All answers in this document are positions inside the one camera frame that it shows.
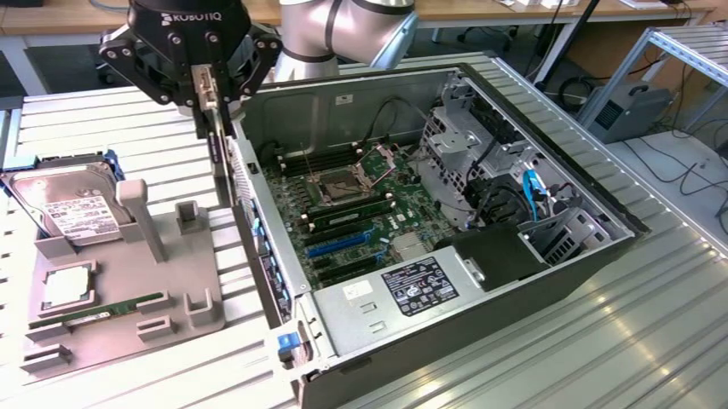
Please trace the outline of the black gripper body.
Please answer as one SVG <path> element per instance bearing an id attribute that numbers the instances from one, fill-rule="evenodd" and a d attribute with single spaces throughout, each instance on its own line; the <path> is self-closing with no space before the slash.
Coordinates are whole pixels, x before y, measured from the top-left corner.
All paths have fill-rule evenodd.
<path id="1" fill-rule="evenodd" d="M 219 62 L 223 67 L 251 28 L 240 1 L 132 1 L 127 14 L 132 36 L 167 60 L 182 47 L 190 65 Z"/>

